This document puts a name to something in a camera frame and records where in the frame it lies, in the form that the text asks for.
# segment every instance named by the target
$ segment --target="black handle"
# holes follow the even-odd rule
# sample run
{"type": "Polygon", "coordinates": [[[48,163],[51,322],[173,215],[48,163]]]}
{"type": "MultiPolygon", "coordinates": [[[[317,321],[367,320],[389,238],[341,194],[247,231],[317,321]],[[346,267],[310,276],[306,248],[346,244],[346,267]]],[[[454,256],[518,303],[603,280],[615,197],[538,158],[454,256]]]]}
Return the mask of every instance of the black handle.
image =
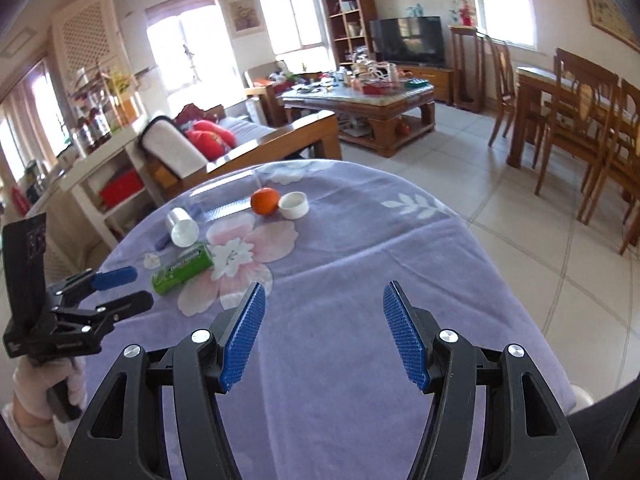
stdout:
{"type": "Polygon", "coordinates": [[[66,379],[47,390],[47,402],[60,422],[78,420],[82,415],[80,407],[74,406],[69,402],[69,389],[66,386],[66,379]]]}

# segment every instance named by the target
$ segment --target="framed painting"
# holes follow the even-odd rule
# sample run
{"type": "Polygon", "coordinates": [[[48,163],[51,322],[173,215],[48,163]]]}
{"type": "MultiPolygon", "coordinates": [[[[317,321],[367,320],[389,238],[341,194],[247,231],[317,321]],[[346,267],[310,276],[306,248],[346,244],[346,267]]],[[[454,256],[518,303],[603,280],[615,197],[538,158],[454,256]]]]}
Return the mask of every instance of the framed painting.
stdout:
{"type": "Polygon", "coordinates": [[[587,0],[591,25],[640,52],[640,42],[613,0],[587,0]]]}
{"type": "Polygon", "coordinates": [[[248,36],[265,30],[260,0],[226,0],[226,9],[231,19],[233,37],[248,36]]]}

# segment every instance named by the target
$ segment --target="metal bolt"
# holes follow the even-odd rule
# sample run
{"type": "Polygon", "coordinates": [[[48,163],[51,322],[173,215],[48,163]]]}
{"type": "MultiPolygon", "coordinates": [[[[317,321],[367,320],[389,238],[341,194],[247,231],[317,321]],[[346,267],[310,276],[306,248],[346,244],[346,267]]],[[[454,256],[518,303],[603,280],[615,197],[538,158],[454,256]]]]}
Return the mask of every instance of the metal bolt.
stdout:
{"type": "Polygon", "coordinates": [[[204,343],[208,341],[211,337],[209,330],[196,330],[193,334],[191,334],[191,340],[194,343],[204,343]]]}
{"type": "Polygon", "coordinates": [[[509,353],[514,357],[524,357],[524,348],[520,345],[509,345],[509,353]]]}
{"type": "Polygon", "coordinates": [[[135,357],[140,353],[140,347],[138,345],[129,345],[124,349],[124,357],[135,357]]]}
{"type": "Polygon", "coordinates": [[[458,340],[458,334],[453,332],[453,330],[443,330],[440,332],[440,339],[447,343],[455,343],[458,340]]]}

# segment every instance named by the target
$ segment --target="flat screen tv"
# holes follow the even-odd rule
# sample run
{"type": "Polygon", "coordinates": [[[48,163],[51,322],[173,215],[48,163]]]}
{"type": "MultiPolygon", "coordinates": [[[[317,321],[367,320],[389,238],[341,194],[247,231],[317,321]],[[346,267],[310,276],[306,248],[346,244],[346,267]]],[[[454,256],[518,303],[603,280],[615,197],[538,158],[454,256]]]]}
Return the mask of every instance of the flat screen tv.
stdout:
{"type": "Polygon", "coordinates": [[[371,22],[378,61],[444,67],[444,38],[439,16],[371,22]]]}

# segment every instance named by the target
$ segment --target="white cup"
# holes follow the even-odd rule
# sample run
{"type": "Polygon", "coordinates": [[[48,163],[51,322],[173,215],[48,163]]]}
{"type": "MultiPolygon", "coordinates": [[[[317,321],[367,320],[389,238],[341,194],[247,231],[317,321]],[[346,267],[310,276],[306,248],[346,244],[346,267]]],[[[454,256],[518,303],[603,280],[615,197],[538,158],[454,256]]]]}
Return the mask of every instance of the white cup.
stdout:
{"type": "Polygon", "coordinates": [[[200,227],[181,207],[169,211],[165,223],[172,242],[178,247],[191,247],[198,241],[200,227]]]}
{"type": "Polygon", "coordinates": [[[298,220],[309,212],[306,195],[300,191],[283,196],[278,202],[282,216],[287,220],[298,220]]]}

